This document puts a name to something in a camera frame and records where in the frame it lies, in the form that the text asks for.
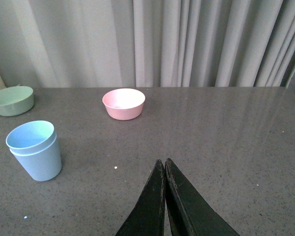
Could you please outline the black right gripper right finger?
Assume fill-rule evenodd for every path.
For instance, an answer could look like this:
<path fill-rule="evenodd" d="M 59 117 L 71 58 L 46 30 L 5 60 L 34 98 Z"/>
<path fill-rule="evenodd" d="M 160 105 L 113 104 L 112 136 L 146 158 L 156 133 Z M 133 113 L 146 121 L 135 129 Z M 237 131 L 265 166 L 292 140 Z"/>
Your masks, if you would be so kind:
<path fill-rule="evenodd" d="M 172 159 L 165 162 L 166 203 L 173 236 L 237 236 L 204 200 Z"/>

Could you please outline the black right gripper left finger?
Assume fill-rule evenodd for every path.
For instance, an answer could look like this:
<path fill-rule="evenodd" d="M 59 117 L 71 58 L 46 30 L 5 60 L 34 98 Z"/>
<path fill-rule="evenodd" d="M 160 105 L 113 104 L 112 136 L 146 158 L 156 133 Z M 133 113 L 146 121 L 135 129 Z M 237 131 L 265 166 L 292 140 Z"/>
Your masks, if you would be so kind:
<path fill-rule="evenodd" d="M 161 160 L 154 168 L 117 236 L 162 236 L 165 218 L 165 170 Z"/>

